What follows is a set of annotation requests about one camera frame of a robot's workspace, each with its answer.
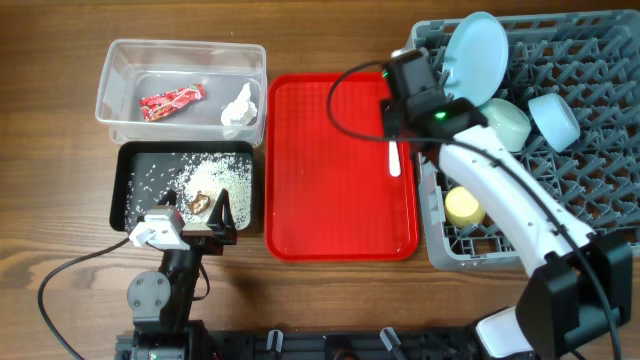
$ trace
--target cable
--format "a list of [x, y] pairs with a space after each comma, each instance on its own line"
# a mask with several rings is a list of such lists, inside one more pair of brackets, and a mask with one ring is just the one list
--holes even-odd
[[49, 282], [49, 280], [51, 280], [54, 276], [56, 276], [56, 274], [58, 274], [60, 271], [68, 268], [69, 266], [81, 263], [85, 260], [89, 260], [89, 259], [93, 259], [95, 257], [98, 257], [100, 255], [104, 255], [108, 252], [111, 252], [119, 247], [121, 247], [122, 245], [126, 244], [127, 242], [129, 242], [129, 238], [126, 238], [122, 241], [120, 241], [119, 243], [108, 247], [104, 250], [100, 250], [98, 252], [95, 252], [93, 254], [89, 254], [89, 255], [85, 255], [85, 256], [81, 256], [77, 259], [71, 260], [69, 262], [66, 262], [60, 266], [58, 266], [57, 268], [55, 268], [52, 272], [50, 272], [47, 276], [45, 276], [44, 280], [42, 280], [42, 283], [40, 284], [40, 288], [38, 289], [38, 308], [40, 308], [40, 315], [42, 315], [42, 318], [44, 319], [44, 322], [47, 323], [47, 325], [49, 326], [49, 329], [51, 330], [51, 332], [53, 333], [53, 335], [56, 337], [56, 339], [58, 339], [58, 341], [60, 341], [60, 343], [62, 344], [62, 346], [64, 346], [65, 349], [67, 349], [67, 351], [69, 351], [69, 353], [71, 353], [71, 355], [73, 355], [74, 358], [78, 359], [78, 360], [84, 360], [84, 358], [82, 356], [80, 356], [80, 354], [78, 354], [78, 352], [71, 347], [71, 345], [69, 345], [69, 343], [62, 337], [62, 335], [60, 334], [60, 332], [58, 331], [58, 329], [56, 329], [56, 327], [53, 325], [53, 323], [51, 322], [51, 319], [49, 318], [49, 315], [47, 315], [47, 310], [44, 308], [44, 300], [43, 300], [43, 295], [44, 295], [44, 288], [45, 286], [47, 286], [47, 283]]
[[211, 290], [211, 285], [209, 285], [209, 276], [207, 276], [207, 271], [204, 269], [204, 265], [202, 265], [202, 263], [200, 263], [200, 272], [202, 273], [202, 277], [204, 278], [204, 281], [207, 282], [207, 292], [203, 296], [194, 296], [193, 301], [204, 300], [204, 298], [206, 298], [207, 295], [209, 295], [209, 290]]
[[573, 356], [575, 356], [575, 357], [576, 357], [576, 359], [578, 359], [578, 360], [587, 360], [587, 358], [586, 358], [586, 357], [584, 357], [584, 356], [582, 356], [582, 354], [580, 354], [580, 353], [578, 352], [578, 350], [571, 350], [571, 354], [572, 354]]
[[481, 150], [480, 148], [477, 148], [475, 146], [472, 146], [472, 145], [469, 145], [469, 144], [466, 144], [466, 143], [463, 143], [463, 142], [455, 141], [455, 140], [426, 138], [426, 137], [395, 138], [395, 137], [373, 136], [373, 135], [361, 134], [361, 133], [357, 133], [357, 132], [354, 132], [352, 130], [349, 130], [349, 129], [345, 128], [344, 126], [342, 126], [342, 124], [340, 124], [340, 122], [338, 120], [336, 120], [336, 118], [335, 118], [335, 116], [333, 114], [333, 111], [331, 109], [331, 101], [333, 100], [333, 94], [335, 93], [336, 89], [338, 88], [338, 85], [340, 85], [340, 83], [342, 83], [346, 78], [348, 78], [352, 74], [354, 74], [354, 73], [356, 73], [356, 72], [358, 72], [358, 71], [360, 71], [362, 69], [365, 69], [365, 68], [367, 68], [369, 66], [373, 66], [373, 65], [382, 65], [384, 63], [386, 63], [386, 62], [385, 61], [379, 61], [379, 60], [377, 60], [377, 61], [369, 61], [369, 62], [363, 63], [363, 64], [358, 65], [358, 66], [356, 66], [356, 67], [354, 67], [352, 69], [347, 70], [344, 74], [342, 74], [336, 80], [336, 82], [333, 83], [333, 85], [331, 86], [331, 89], [329, 90], [329, 95], [327, 97], [327, 115], [329, 117], [329, 121], [331, 122], [331, 124], [336, 129], [341, 131], [342, 133], [344, 133], [344, 134], [346, 134], [348, 136], [354, 137], [356, 139], [361, 139], [361, 140], [375, 141], [375, 142], [395, 141], [395, 142], [409, 142], [409, 143], [432, 143], [432, 144], [445, 144], [445, 145], [459, 146], [461, 148], [467, 149], [469, 151], [472, 151], [474, 153], [477, 153], [477, 154], [483, 156], [484, 158], [486, 158], [489, 161], [491, 161], [491, 163], [495, 164], [495, 166], [501, 168], [504, 172], [506, 172], [511, 178], [513, 178], [514, 181], [516, 181], [522, 187], [522, 189], [524, 189], [524, 191], [527, 194], [529, 194], [529, 196], [531, 196], [533, 201], [540, 207], [542, 212], [544, 212], [544, 214], [549, 218], [549, 221], [553, 224], [553, 226], [556, 227], [558, 233], [569, 244], [569, 246], [571, 247], [571, 250], [573, 250], [573, 252], [576, 254], [578, 260], [580, 261], [581, 265], [584, 268], [584, 271], [587, 273], [587, 276], [589, 276], [589, 278], [591, 279], [591, 283], [593, 284], [593, 287], [596, 290], [596, 294], [598, 296], [598, 299], [600, 300], [600, 303], [602, 304], [602, 308], [604, 310], [605, 317], [607, 318], [607, 322], [609, 324], [609, 333], [611, 335], [611, 344], [612, 344], [612, 347], [613, 347], [614, 359], [615, 360], [622, 359], [622, 350], [621, 350], [621, 346], [620, 346], [620, 336], [618, 334], [618, 328], [616, 326], [615, 319], [614, 319], [613, 313], [611, 311], [611, 305], [609, 304], [609, 300], [607, 299], [607, 295], [606, 295], [606, 293], [604, 291], [604, 288], [602, 287], [602, 284], [600, 283], [600, 280], [598, 279], [595, 271], [591, 267], [591, 264], [589, 264], [587, 258], [584, 256], [584, 254], [582, 253], [582, 251], [580, 250], [578, 245], [575, 243], [575, 241], [573, 241], [571, 236], [569, 236], [569, 233], [567, 232], [567, 229], [560, 223], [560, 221], [558, 221], [558, 219], [555, 217], [553, 212], [551, 212], [551, 210], [549, 210], [549, 208], [547, 208], [547, 206], [544, 204], [544, 202], [529, 187], [529, 185], [527, 185], [527, 183], [525, 183], [524, 180], [522, 180], [520, 177], [518, 177], [518, 175], [516, 173], [514, 173], [509, 167], [504, 165], [500, 161], [500, 159], [498, 159], [495, 156], [487, 153], [484, 150]]

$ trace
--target red tray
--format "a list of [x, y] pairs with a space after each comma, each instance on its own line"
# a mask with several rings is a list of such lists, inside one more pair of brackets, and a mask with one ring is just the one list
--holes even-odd
[[[389, 175], [389, 145], [336, 130], [326, 115], [340, 74], [284, 75], [269, 88], [265, 241], [286, 261], [401, 260], [418, 245], [413, 164]], [[350, 77], [334, 94], [345, 126], [382, 135], [380, 73]]]

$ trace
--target white cup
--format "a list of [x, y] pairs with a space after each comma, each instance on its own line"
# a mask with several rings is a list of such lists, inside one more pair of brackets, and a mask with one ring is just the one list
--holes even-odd
[[553, 150], [560, 152], [580, 137], [576, 117], [560, 95], [552, 93], [529, 100], [529, 111]]
[[511, 152], [522, 150], [531, 132], [529, 117], [512, 103], [502, 99], [490, 99], [480, 112], [489, 121], [489, 127], [496, 131], [505, 149]]

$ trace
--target wooden table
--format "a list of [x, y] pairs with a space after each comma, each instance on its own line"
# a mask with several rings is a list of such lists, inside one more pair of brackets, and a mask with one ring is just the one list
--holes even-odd
[[[0, 359], [69, 358], [40, 317], [37, 288], [54, 267], [123, 237], [108, 224], [118, 146], [94, 117], [113, 40], [261, 44], [274, 79], [344, 71], [384, 58], [405, 44], [419, 20], [464, 17], [478, 9], [517, 15], [637, 5], [633, 0], [83, 2], [8, 0], [0, 7]], [[126, 245], [63, 272], [45, 294], [51, 318], [86, 358], [112, 359], [115, 336], [132, 330], [126, 289], [159, 260], [158, 252]], [[514, 304], [527, 279], [521, 270], [440, 272], [429, 264], [424, 245], [403, 262], [285, 264], [269, 255], [262, 234], [243, 237], [223, 257], [204, 263], [213, 290], [191, 317], [203, 319], [210, 330], [463, 325]], [[634, 295], [640, 298], [637, 277]], [[640, 357], [638, 304], [634, 320], [621, 331], [628, 358]], [[584, 353], [610, 358], [608, 339]]]

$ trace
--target clear plastic container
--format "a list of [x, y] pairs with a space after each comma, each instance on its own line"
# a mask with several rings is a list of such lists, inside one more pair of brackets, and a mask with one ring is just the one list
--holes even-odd
[[[267, 114], [267, 58], [260, 45], [175, 40], [116, 40], [102, 69], [96, 118], [119, 144], [134, 140], [262, 142]], [[246, 126], [224, 126], [223, 109], [250, 84], [258, 114]], [[140, 99], [202, 84], [206, 98], [154, 122]]]

